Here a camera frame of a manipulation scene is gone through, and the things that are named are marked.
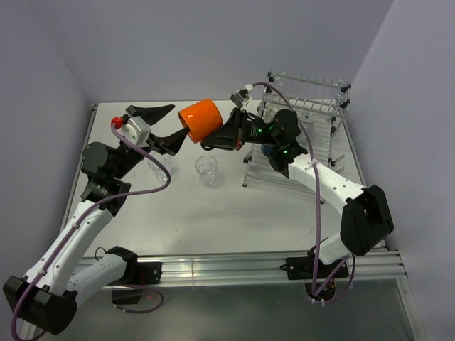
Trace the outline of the orange plastic mug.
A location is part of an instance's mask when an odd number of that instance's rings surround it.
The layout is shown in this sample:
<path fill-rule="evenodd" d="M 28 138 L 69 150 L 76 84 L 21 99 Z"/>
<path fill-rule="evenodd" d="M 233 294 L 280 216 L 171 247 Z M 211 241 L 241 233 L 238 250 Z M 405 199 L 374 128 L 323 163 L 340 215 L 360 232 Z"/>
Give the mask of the orange plastic mug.
<path fill-rule="evenodd" d="M 204 99 L 178 112 L 183 127 L 188 128 L 188 136 L 195 144 L 223 125 L 219 109 L 211 99 Z"/>

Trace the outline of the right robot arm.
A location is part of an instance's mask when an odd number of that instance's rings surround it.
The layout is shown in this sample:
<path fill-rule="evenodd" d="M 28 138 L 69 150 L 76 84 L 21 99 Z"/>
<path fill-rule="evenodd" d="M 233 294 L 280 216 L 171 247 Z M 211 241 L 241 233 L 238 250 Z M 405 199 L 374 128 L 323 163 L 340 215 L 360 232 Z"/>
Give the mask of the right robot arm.
<path fill-rule="evenodd" d="M 350 254 L 366 255 L 393 232 L 394 224 L 382 188 L 354 183 L 311 157 L 297 141 L 300 133 L 297 114 L 288 109 L 278 111 L 270 123 L 234 109 L 228 121 L 201 144 L 229 151 L 245 143 L 271 146 L 267 158 L 276 172 L 314 191 L 338 211 L 339 231 L 323 240 L 307 261 L 309 272 L 322 277 L 335 261 Z"/>

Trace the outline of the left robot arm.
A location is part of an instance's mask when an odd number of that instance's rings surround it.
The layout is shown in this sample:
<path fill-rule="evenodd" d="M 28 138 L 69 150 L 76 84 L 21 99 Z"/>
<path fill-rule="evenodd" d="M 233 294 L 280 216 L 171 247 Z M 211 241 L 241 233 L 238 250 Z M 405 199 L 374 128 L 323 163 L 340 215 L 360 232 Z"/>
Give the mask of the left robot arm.
<path fill-rule="evenodd" d="M 120 281 L 130 286 L 139 274 L 137 254 L 113 247 L 105 256 L 82 271 L 76 271 L 95 237 L 117 216 L 130 196 L 157 193 L 169 182 L 149 190 L 132 191 L 122 179 L 145 158 L 160 169 L 164 165 L 152 151 L 176 155 L 189 132 L 184 127 L 159 137 L 153 125 L 174 109 L 131 105 L 120 117 L 111 120 L 110 129 L 119 144 L 88 143 L 82 151 L 80 170 L 87 185 L 72 217 L 45 254 L 21 276 L 11 276 L 3 292 L 12 310 L 11 336 L 20 340 L 18 320 L 30 323 L 43 334 L 57 335 L 72 322 L 78 308 L 104 286 Z"/>

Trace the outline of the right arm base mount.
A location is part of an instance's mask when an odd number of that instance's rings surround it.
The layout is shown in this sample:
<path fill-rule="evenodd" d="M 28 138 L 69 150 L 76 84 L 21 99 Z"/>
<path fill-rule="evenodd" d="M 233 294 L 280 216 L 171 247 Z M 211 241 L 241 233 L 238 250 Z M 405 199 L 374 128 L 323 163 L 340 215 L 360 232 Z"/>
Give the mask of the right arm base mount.
<path fill-rule="evenodd" d="M 329 301 L 335 298 L 336 279 L 348 278 L 349 270 L 346 259 L 337 259 L 332 264 L 325 265 L 318 262 L 316 271 L 316 285 L 313 288 L 315 248 L 311 248 L 306 256 L 287 257 L 279 268 L 287 273 L 290 281 L 309 280 L 305 290 L 315 301 Z"/>

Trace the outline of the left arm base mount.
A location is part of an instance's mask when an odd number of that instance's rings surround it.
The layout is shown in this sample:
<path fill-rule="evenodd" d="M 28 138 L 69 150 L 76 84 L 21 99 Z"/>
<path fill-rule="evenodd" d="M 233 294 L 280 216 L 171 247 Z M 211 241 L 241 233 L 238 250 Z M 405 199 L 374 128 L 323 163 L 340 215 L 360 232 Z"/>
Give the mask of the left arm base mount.
<path fill-rule="evenodd" d="M 139 262 L 132 275 L 113 280 L 109 286 L 114 308 L 131 314 L 158 310 L 164 304 L 164 294 L 155 288 L 160 284 L 161 274 L 161 262 Z"/>

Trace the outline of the dark blue cup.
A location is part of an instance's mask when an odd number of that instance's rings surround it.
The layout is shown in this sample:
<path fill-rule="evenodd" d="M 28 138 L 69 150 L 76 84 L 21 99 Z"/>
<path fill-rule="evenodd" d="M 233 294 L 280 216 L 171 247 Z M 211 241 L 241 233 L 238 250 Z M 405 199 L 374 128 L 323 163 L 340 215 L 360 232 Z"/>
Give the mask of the dark blue cup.
<path fill-rule="evenodd" d="M 268 155 L 272 152 L 273 148 L 274 148 L 273 145 L 262 144 L 262 145 L 261 145 L 261 152 L 262 152 L 264 155 L 268 156 Z"/>

